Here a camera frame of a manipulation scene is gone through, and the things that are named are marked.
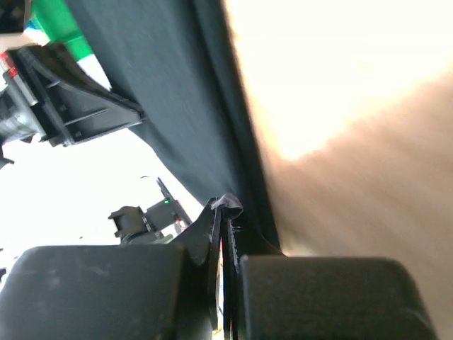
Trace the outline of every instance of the green object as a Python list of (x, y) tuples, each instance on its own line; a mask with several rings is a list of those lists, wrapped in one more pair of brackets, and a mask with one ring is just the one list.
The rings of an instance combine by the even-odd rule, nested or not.
[(32, 22), (50, 41), (61, 41), (76, 61), (93, 54), (64, 0), (33, 0)]

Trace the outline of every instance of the black fabric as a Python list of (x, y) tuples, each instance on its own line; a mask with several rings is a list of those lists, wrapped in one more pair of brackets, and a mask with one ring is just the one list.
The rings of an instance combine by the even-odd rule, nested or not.
[(221, 1), (66, 1), (113, 91), (144, 108), (131, 130), (201, 203), (233, 193), (278, 245)]

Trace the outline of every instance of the red component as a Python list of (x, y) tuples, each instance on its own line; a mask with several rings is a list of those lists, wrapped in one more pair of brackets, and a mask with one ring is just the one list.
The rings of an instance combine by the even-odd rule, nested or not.
[(14, 78), (15, 76), (17, 76), (17, 69), (15, 67), (12, 67), (8, 70), (8, 74), (11, 78)]
[(8, 74), (11, 78), (14, 78), (15, 76), (17, 76), (18, 72), (17, 72), (17, 69), (16, 69), (16, 66), (14, 66), (14, 63), (13, 61), (11, 60), (10, 57), (8, 57), (8, 55), (6, 54), (6, 52), (2, 52), (0, 54), (0, 57), (2, 58), (2, 60), (5, 61), (5, 63), (8, 65), (9, 67), (9, 70), (8, 70)]

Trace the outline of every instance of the wooden surface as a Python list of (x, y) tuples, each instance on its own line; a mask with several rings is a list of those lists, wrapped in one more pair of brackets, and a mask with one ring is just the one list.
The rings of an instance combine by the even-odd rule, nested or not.
[(285, 251), (398, 259), (453, 339), (451, 5), (226, 7)]

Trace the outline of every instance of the black mount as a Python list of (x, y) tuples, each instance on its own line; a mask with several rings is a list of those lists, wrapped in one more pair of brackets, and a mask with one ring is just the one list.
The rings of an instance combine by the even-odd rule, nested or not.
[(109, 216), (108, 219), (113, 220), (117, 227), (115, 236), (120, 237), (122, 243), (163, 242), (162, 229), (173, 225), (176, 233), (180, 234), (181, 223), (185, 226), (192, 224), (192, 220), (179, 201), (171, 195), (160, 178), (157, 178), (157, 184), (164, 199), (148, 208), (146, 212), (143, 212), (140, 207), (125, 206)]
[[(1, 55), (0, 145), (35, 134), (52, 146), (76, 145), (144, 120), (141, 107), (87, 76), (66, 47), (50, 43)], [(0, 168), (7, 164), (0, 160)]]

